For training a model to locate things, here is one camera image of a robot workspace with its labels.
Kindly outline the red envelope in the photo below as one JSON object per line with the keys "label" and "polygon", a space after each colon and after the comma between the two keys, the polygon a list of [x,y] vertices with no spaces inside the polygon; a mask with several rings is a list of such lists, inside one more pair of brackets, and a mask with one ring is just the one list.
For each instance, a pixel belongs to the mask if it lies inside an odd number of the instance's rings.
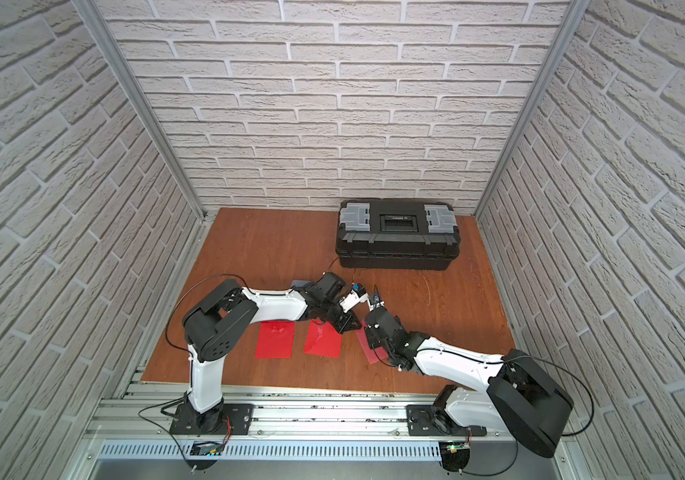
{"label": "red envelope", "polygon": [[338,358],[340,351],[342,351],[342,334],[339,334],[332,324],[310,323],[306,343],[304,343],[305,354]]}
{"label": "red envelope", "polygon": [[354,333],[368,364],[378,363],[381,360],[387,359],[387,354],[382,347],[378,347],[375,349],[372,349],[370,347],[366,337],[366,331],[363,327],[358,330],[355,330]]}
{"label": "red envelope", "polygon": [[290,321],[266,321],[260,323],[256,359],[290,359],[294,351],[296,324]]}

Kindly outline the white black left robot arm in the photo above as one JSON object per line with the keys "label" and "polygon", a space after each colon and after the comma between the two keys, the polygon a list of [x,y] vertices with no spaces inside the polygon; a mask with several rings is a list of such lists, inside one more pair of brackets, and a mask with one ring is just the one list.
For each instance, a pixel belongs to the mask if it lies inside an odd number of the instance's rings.
{"label": "white black left robot arm", "polygon": [[286,290],[253,290],[231,279],[220,283],[182,321],[190,382],[170,431],[178,435],[248,433],[254,408],[227,404],[222,393],[226,356],[248,327],[270,321],[292,325],[320,320],[342,334],[361,328],[354,308],[367,300],[364,286],[348,285],[332,272],[316,281],[296,281]]}

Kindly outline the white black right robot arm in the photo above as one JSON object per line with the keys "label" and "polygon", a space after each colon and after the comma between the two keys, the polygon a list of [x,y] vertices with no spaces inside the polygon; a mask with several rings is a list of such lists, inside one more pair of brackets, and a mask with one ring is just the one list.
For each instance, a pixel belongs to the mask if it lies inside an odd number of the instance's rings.
{"label": "white black right robot arm", "polygon": [[482,354],[409,332],[382,305],[370,309],[365,323],[369,337],[396,369],[457,385],[437,400],[438,409],[454,424],[472,424],[470,409],[462,405],[465,390],[485,393],[519,444],[540,457],[554,456],[574,402],[530,355],[517,349],[505,355]]}

